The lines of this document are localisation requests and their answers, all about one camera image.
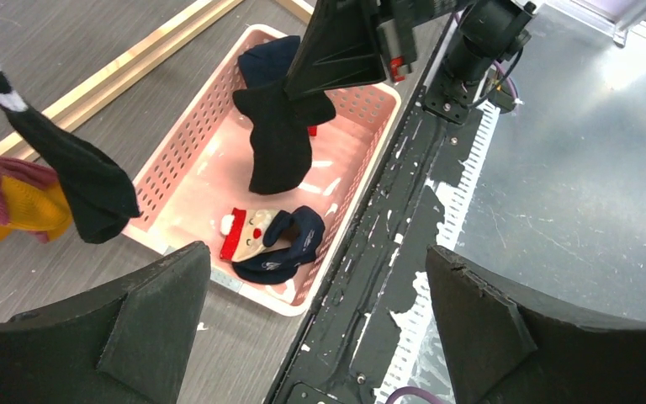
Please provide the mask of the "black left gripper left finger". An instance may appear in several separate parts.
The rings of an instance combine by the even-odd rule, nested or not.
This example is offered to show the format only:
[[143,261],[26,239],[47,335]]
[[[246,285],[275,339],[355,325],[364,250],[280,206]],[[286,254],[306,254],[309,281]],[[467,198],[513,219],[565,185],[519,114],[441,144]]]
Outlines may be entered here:
[[0,403],[174,403],[209,282],[192,242],[0,322]]

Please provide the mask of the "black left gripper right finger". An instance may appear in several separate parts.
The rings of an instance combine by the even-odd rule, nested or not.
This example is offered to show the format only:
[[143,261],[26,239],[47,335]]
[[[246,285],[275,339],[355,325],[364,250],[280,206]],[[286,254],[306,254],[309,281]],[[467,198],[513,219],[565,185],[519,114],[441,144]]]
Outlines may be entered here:
[[459,403],[646,403],[646,322],[571,304],[441,246],[432,309]]

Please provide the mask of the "navy santa sock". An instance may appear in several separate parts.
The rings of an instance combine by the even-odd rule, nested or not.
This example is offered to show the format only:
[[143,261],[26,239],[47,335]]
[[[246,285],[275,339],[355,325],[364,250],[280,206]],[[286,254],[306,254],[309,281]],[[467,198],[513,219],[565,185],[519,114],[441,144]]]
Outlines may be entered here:
[[265,87],[283,79],[300,45],[298,35],[289,35],[253,46],[238,57],[238,67],[247,89]]
[[321,216],[305,205],[292,212],[234,208],[220,222],[220,259],[246,282],[282,284],[316,260],[325,229]]

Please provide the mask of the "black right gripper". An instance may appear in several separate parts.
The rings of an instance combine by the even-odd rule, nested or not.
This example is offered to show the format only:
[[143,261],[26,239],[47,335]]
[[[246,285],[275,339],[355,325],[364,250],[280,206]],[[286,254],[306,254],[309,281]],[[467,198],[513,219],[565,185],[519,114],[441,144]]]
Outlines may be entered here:
[[337,1],[315,4],[286,76],[291,99],[338,88],[401,82],[418,54],[414,28],[456,15],[469,0]]

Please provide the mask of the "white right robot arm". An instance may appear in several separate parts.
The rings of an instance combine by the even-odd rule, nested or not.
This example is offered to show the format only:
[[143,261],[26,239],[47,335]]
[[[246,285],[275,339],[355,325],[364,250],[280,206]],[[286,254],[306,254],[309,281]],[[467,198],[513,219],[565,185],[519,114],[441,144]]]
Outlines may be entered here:
[[291,99],[338,88],[394,82],[417,59],[413,29],[460,19],[424,97],[425,111],[461,125],[486,97],[474,96],[494,63],[518,63],[530,40],[531,1],[319,1],[285,81]]

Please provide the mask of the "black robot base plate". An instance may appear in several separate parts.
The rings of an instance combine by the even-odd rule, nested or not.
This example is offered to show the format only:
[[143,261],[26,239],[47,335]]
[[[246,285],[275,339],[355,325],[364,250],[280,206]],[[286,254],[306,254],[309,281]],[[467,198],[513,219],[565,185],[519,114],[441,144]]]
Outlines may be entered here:
[[456,246],[499,118],[482,104],[455,125],[421,107],[456,27],[447,22],[267,402],[382,403],[433,337],[426,252]]

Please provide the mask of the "black striped sock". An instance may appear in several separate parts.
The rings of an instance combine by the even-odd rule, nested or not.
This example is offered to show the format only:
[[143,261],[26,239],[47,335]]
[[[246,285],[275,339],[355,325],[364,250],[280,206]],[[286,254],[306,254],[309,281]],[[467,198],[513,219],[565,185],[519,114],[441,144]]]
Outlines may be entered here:
[[333,120],[336,109],[323,92],[290,99],[284,80],[236,90],[234,105],[252,122],[253,169],[248,189],[261,195],[297,188],[312,166],[309,129]]

